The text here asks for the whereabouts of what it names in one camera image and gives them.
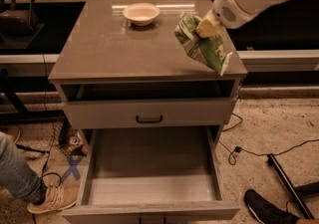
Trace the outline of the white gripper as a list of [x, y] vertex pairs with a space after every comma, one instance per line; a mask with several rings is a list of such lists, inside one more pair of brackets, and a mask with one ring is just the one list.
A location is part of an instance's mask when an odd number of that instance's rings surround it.
[[206, 13], [195, 31], [200, 38], [214, 37], [220, 33], [221, 24], [229, 29], [237, 29], [264, 10], [264, 0], [214, 0], [213, 10]]

